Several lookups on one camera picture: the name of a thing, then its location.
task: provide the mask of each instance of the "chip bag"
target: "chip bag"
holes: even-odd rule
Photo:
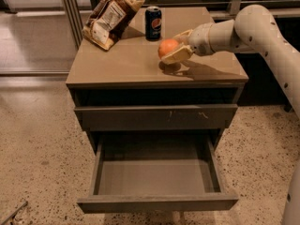
[[[101,0],[83,27],[83,36],[108,51],[143,3],[144,0]]]

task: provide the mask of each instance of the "closed drawer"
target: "closed drawer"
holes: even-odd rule
[[[98,144],[84,213],[228,210],[214,149],[200,131],[107,132]]]
[[[228,128],[235,104],[76,108],[83,130]]]

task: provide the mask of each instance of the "orange ball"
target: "orange ball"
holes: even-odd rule
[[[173,51],[178,45],[179,45],[179,43],[175,39],[170,38],[170,39],[163,40],[158,47],[159,58],[161,58],[165,54]]]

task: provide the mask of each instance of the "table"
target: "table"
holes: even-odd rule
[[[205,7],[163,8],[162,37],[212,22]],[[248,76],[234,54],[165,66],[142,8],[108,52],[84,40],[67,77],[96,153],[85,213],[230,209],[214,151]]]

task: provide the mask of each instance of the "dark blue can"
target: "dark blue can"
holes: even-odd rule
[[[145,11],[145,33],[147,40],[156,41],[160,39],[161,22],[160,8],[155,6],[148,7]]]

